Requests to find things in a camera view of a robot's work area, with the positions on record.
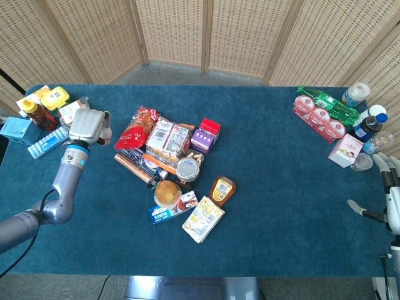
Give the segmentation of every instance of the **blue bottle cap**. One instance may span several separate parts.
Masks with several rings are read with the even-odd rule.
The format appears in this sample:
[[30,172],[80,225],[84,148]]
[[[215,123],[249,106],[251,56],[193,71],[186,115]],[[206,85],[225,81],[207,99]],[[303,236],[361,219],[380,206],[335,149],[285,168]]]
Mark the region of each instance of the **blue bottle cap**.
[[375,120],[376,120],[378,123],[385,123],[385,122],[388,120],[388,115],[387,115],[387,114],[378,114],[378,115],[375,117]]

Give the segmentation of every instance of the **gray floor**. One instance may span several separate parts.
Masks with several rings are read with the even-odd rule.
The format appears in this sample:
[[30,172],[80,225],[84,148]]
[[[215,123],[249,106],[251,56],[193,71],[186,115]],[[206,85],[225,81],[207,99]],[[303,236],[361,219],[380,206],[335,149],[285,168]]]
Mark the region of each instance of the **gray floor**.
[[[137,67],[116,84],[262,85],[258,79],[220,72],[202,74],[198,68],[155,62],[148,66]],[[0,280],[0,300],[97,299],[105,278],[105,276],[10,274]],[[121,300],[125,283],[126,276],[111,276],[101,299]],[[263,278],[261,289],[268,300],[375,299],[371,278]]]

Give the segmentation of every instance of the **yellow label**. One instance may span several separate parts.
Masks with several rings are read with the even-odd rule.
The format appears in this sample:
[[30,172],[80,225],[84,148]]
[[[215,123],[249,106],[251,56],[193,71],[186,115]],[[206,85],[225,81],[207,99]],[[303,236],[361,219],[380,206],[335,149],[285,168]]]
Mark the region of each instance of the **yellow label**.
[[215,185],[214,191],[212,192],[212,198],[215,201],[223,201],[225,197],[231,191],[232,186],[222,179],[218,179],[217,184]]

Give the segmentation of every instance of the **brown roll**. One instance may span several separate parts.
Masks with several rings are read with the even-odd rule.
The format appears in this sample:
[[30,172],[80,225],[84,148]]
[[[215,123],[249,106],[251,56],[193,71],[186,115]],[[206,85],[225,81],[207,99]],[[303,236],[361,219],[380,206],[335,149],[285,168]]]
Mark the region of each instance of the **brown roll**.
[[140,168],[134,161],[130,160],[121,153],[115,154],[114,159],[120,164],[122,164],[125,168],[130,170],[138,178],[142,179],[145,183],[147,183],[147,187],[149,189],[151,189],[153,186],[156,185],[157,182],[160,181],[159,177],[153,176],[152,174],[146,172],[145,170]]

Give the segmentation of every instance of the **purple box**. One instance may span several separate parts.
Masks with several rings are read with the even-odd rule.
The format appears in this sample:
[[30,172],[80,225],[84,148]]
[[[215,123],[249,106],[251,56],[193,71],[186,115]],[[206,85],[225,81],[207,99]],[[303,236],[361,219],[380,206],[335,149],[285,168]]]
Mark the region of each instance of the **purple box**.
[[214,144],[214,136],[204,131],[196,130],[191,139],[192,148],[207,154]]

